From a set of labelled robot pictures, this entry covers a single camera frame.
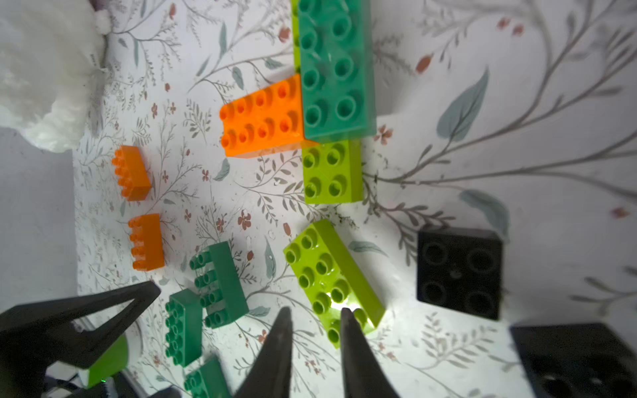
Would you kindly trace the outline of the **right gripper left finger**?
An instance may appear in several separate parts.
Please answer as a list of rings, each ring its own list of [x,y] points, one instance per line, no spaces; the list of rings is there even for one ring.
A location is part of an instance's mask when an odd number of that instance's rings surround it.
[[[235,393],[240,397],[290,396],[293,323],[290,308],[280,310],[252,369]]]

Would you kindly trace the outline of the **lime lego brick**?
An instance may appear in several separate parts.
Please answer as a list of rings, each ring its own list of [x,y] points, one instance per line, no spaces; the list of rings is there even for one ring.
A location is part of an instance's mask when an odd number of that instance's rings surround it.
[[[302,149],[302,164],[306,204],[340,204],[363,200],[359,139]]]
[[[283,253],[335,348],[343,308],[353,312],[365,334],[378,327],[386,309],[330,221],[310,224]]]
[[[294,45],[294,66],[295,72],[300,74],[301,59],[300,59],[300,43],[299,43],[299,20],[298,20],[298,0],[290,0],[291,8],[291,21],[292,21],[292,35]]]

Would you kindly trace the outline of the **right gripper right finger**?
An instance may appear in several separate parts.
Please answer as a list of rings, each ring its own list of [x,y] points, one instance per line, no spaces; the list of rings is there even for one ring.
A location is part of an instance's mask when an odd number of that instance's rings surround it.
[[[399,397],[349,308],[341,310],[340,350],[345,397]]]

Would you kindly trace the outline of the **dark green lego brick top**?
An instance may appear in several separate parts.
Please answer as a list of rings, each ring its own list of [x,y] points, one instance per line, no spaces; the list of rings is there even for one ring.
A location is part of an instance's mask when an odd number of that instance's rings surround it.
[[[369,1],[297,3],[305,136],[319,143],[372,136],[377,126]]]

